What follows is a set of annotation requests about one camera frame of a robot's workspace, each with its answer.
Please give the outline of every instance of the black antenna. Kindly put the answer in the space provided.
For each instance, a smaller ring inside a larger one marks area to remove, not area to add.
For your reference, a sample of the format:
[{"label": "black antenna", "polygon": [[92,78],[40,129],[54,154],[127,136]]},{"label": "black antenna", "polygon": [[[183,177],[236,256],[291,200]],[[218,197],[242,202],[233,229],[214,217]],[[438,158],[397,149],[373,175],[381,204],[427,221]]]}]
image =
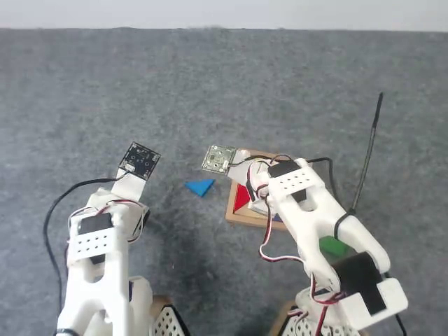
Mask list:
[{"label": "black antenna", "polygon": [[353,213],[356,212],[356,206],[358,205],[358,200],[359,197],[361,196],[361,191],[363,190],[365,175],[367,174],[370,157],[372,156],[373,142],[375,140],[375,133],[377,132],[379,112],[381,111],[382,103],[383,103],[383,92],[381,92],[378,96],[377,111],[375,112],[375,118],[373,119],[372,128],[370,129],[370,140],[369,140],[369,146],[367,147],[367,153],[365,154],[364,167],[361,172],[361,178],[359,179],[358,187],[356,189],[355,198],[353,199],[353,203],[350,208],[351,212]]}]

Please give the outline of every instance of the cable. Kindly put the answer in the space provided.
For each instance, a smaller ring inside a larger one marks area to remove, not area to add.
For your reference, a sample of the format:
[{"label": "cable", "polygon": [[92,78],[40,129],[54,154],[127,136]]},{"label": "cable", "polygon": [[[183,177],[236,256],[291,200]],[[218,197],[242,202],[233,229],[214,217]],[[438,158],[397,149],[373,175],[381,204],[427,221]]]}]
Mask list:
[{"label": "cable", "polygon": [[345,221],[347,217],[353,216],[354,214],[355,211],[353,209],[349,209],[346,213],[340,216],[338,220],[336,220],[335,228],[333,229],[333,236],[335,236],[335,239],[339,240],[339,226],[342,222]]},{"label": "cable", "polygon": [[249,167],[247,167],[247,176],[246,177],[247,177],[248,187],[251,189],[251,191],[253,190],[252,181],[251,181],[251,172],[252,172],[252,165],[254,163],[260,163],[260,164],[264,163],[268,167],[271,167],[266,161],[263,161],[263,160],[257,160],[257,161],[253,161],[250,163]]},{"label": "cable", "polygon": [[291,156],[289,156],[288,154],[278,154],[278,155],[275,155],[275,156],[269,161],[269,164],[272,165],[273,161],[275,161],[277,158],[279,158],[279,157],[281,157],[281,156],[285,156],[285,157],[287,157],[287,158],[289,159],[289,160],[284,160],[284,161],[294,161],[294,159],[293,159]]},{"label": "cable", "polygon": [[58,315],[62,311],[62,278],[61,278],[61,272],[60,272],[59,266],[57,265],[55,255],[53,253],[53,250],[51,249],[50,240],[48,238],[48,224],[50,223],[51,215],[52,215],[53,211],[55,210],[55,207],[73,190],[75,190],[79,187],[82,187],[82,186],[86,186],[88,184],[116,182],[116,181],[120,180],[122,177],[124,177],[126,174],[127,174],[127,172],[124,173],[119,178],[97,178],[95,180],[88,180],[88,181],[80,182],[80,183],[77,183],[77,184],[71,186],[70,189],[68,189],[66,192],[64,192],[62,195],[60,195],[57,199],[55,199],[55,201],[51,204],[50,209],[48,210],[48,212],[45,216],[45,220],[43,222],[42,235],[43,235],[43,242],[45,244],[45,248],[48,253],[48,257],[50,258],[50,262],[51,262],[53,269],[57,276],[57,285],[58,285],[58,289],[59,289]]},{"label": "cable", "polygon": [[72,218],[73,216],[75,216],[75,215],[78,215],[78,214],[84,212],[84,211],[87,210],[87,209],[95,209],[95,210],[98,211],[98,209],[95,208],[95,207],[93,207],[93,206],[84,206],[83,208],[80,208],[80,209],[78,209],[78,210],[73,211],[73,212],[70,214],[69,218],[67,219],[67,227],[68,227],[68,229],[69,229],[69,232],[70,232],[70,228],[71,228],[71,218]]},{"label": "cable", "polygon": [[258,249],[258,253],[260,254],[260,257],[266,261],[269,261],[270,263],[276,263],[277,261],[282,260],[292,260],[292,261],[298,261],[300,263],[303,263],[303,259],[301,257],[297,257],[296,255],[282,255],[280,257],[269,257],[263,253],[263,247],[267,245],[269,242],[269,239],[271,237],[272,232],[272,218],[271,218],[271,208],[269,204],[267,203],[267,197],[264,197],[264,201],[267,206],[267,224],[266,224],[266,233],[265,238],[263,239],[263,243],[260,245],[260,248]]},{"label": "cable", "polygon": [[79,336],[79,334],[73,329],[57,329],[53,336],[57,336],[58,334],[68,334],[71,336]]},{"label": "cable", "polygon": [[397,323],[400,326],[403,336],[407,336],[407,331],[406,331],[405,325],[403,324],[403,321],[401,321],[401,317],[399,314],[395,314],[395,320],[397,320]]},{"label": "cable", "polygon": [[327,314],[328,306],[324,306],[322,308],[321,317],[319,318],[319,322],[317,323],[316,327],[316,336],[322,336],[321,330],[323,322],[325,321],[325,316]]},{"label": "cable", "polygon": [[333,294],[328,300],[318,300],[315,298],[316,296],[316,277],[314,276],[314,273],[311,273],[311,276],[309,277],[311,284],[309,287],[309,297],[315,301],[315,303],[319,303],[320,305],[334,305],[335,303],[338,303],[344,296],[343,293],[335,293]]},{"label": "cable", "polygon": [[367,153],[365,154],[364,166],[361,172],[361,178],[359,179],[359,184],[356,189],[355,198],[353,199],[353,203],[351,205],[353,211],[355,211],[356,207],[358,206],[358,200],[359,197],[361,196],[361,191],[363,190],[365,175],[367,174],[367,169],[369,167],[370,157],[372,156],[373,143],[375,141],[375,134],[377,132],[377,124],[379,119],[379,112],[381,111],[381,105],[383,103],[383,96],[384,96],[383,92],[380,92],[378,96],[377,110],[375,111],[375,117],[373,119],[372,128],[370,129],[369,146],[367,147]]},{"label": "cable", "polygon": [[[236,162],[236,163],[229,163],[229,167],[236,167],[238,165],[240,165],[241,163],[250,161],[250,160],[255,160],[255,159],[264,159],[264,160],[272,160],[272,157],[270,156],[266,156],[266,155],[251,155],[246,157],[245,159],[241,160],[240,162]],[[277,162],[284,162],[284,161],[289,161],[289,160],[275,160]]]},{"label": "cable", "polygon": [[338,202],[342,206],[341,199],[339,198],[339,195],[338,195],[337,189],[336,189],[335,177],[333,175],[333,160],[331,160],[329,157],[317,157],[315,159],[307,160],[308,163],[322,162],[322,161],[328,162],[328,175],[330,178],[330,186],[331,186],[331,190],[333,192],[333,197],[335,198],[336,202]]},{"label": "cable", "polygon": [[[386,278],[391,278],[391,275],[389,274],[389,272],[385,272],[384,276]],[[407,331],[405,328],[405,324],[403,323],[403,321],[401,321],[401,317],[399,314],[395,314],[395,320],[397,321],[398,325],[400,326],[401,332],[403,334],[403,336],[407,336]]]},{"label": "cable", "polygon": [[139,224],[135,227],[135,229],[134,229],[134,231],[132,233],[132,235],[134,236],[135,232],[137,230],[139,230],[139,235],[137,237],[135,237],[135,238],[131,238],[131,239],[127,240],[130,244],[136,242],[140,238],[141,233],[143,231],[144,218],[145,218],[145,208],[140,203],[135,202],[132,199],[112,199],[112,200],[110,200],[110,201],[108,201],[106,203],[106,206],[104,206],[103,208],[98,210],[96,216],[100,215],[100,214],[103,214],[105,212],[105,210],[110,208],[111,205],[109,203],[131,203],[131,204],[135,204],[135,205],[137,205],[137,206],[139,206],[141,208],[141,216],[140,216]]}]

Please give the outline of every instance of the blue tangram piece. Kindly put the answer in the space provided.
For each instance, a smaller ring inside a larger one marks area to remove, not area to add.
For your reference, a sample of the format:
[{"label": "blue tangram piece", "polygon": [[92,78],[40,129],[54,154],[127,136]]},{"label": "blue tangram piece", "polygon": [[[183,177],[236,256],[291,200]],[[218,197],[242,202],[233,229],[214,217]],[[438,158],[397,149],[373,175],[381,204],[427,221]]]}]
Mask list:
[{"label": "blue tangram piece", "polygon": [[283,222],[281,220],[280,216],[277,213],[275,214],[275,216],[274,216],[274,218],[272,220],[275,221],[275,222]]},{"label": "blue tangram piece", "polygon": [[193,191],[195,194],[203,197],[210,189],[215,180],[191,181],[185,183],[185,187]]}]

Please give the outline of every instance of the carpet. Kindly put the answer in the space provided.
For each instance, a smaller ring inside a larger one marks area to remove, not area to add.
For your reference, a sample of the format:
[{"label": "carpet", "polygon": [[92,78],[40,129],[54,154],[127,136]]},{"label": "carpet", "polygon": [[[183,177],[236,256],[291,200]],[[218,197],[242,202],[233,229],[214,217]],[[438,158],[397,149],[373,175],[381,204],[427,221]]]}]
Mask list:
[{"label": "carpet", "polygon": [[[193,335],[265,335],[308,286],[258,257],[262,230],[224,220],[230,181],[201,170],[210,144],[330,156],[345,204],[384,103],[358,217],[388,251],[410,335],[448,330],[448,35],[358,31],[0,30],[0,330],[51,335],[55,275],[42,242],[51,202],[113,176],[131,141],[162,154],[142,201],[131,275],[170,295]],[[216,179],[204,198],[186,181]],[[50,239],[63,263],[67,216]],[[297,253],[287,232],[266,252]],[[400,335],[393,319],[372,335]]]}]

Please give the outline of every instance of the wooden board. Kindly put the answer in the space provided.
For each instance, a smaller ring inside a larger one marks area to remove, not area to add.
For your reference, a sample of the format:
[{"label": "wooden board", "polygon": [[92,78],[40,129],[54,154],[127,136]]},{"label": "wooden board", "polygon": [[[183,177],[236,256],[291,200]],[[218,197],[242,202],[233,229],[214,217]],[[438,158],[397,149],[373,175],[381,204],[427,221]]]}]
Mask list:
[{"label": "wooden board", "polygon": [[[273,158],[276,154],[260,152],[258,150],[250,150],[252,155],[266,155]],[[250,210],[247,205],[234,211],[235,200],[237,198],[238,183],[232,181],[230,186],[229,200],[227,202],[227,210],[225,219],[234,224],[254,226],[257,228],[266,228],[267,217],[255,211]],[[281,221],[272,221],[272,228],[277,230],[286,230],[286,226]]]}]

